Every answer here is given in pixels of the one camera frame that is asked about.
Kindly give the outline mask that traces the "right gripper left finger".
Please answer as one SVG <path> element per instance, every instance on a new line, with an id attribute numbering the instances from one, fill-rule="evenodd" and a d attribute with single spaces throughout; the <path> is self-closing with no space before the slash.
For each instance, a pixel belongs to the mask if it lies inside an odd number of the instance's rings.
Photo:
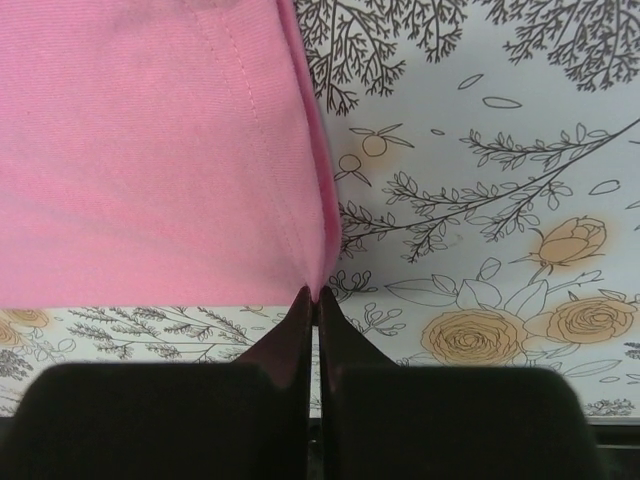
<path id="1" fill-rule="evenodd" d="M 313 301 L 228 363 L 76 363 L 28 388 L 5 479 L 302 479 Z"/>

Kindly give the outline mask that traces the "pink t shirt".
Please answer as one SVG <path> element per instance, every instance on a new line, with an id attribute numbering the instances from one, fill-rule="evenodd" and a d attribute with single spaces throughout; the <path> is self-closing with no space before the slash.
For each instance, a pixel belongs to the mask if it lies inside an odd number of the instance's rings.
<path id="1" fill-rule="evenodd" d="M 1 303 L 287 305 L 340 227 L 290 1 L 1 5 Z"/>

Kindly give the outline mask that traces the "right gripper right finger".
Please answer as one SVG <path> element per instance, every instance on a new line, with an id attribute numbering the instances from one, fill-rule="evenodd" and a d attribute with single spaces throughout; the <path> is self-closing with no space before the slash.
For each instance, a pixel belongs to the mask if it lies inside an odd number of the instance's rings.
<path id="1" fill-rule="evenodd" d="M 604 479 L 578 399 L 557 373 L 402 367 L 319 294 L 329 479 Z"/>

